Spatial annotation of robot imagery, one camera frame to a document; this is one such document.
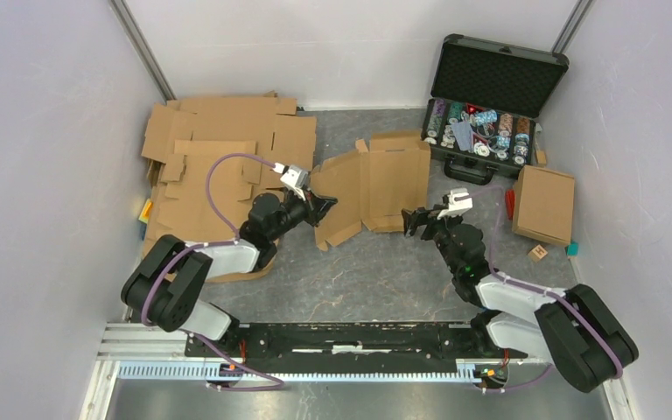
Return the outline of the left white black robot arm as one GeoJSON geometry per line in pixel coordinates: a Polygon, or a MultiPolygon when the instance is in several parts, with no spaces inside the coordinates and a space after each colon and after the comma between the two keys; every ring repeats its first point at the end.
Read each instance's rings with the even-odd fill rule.
{"type": "Polygon", "coordinates": [[[139,312],[142,323],[170,333],[201,335],[219,356],[233,354],[240,334],[235,318],[200,300],[202,286],[213,277],[263,270],[277,253],[276,242],[301,223],[316,227],[337,204],[333,197],[307,190],[258,195],[235,239],[191,243],[173,234],[156,241],[122,287],[121,300],[139,312]]]}

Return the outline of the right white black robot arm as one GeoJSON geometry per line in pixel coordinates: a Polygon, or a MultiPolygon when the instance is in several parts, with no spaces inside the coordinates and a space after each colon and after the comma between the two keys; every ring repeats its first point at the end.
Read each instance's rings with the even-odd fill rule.
{"type": "Polygon", "coordinates": [[[481,309],[471,321],[476,354],[535,356],[584,393],[620,378],[639,359],[635,341],[592,287],[545,288],[508,276],[487,260],[482,231],[448,206],[404,209],[402,219],[406,235],[434,243],[458,296],[481,309]]]}

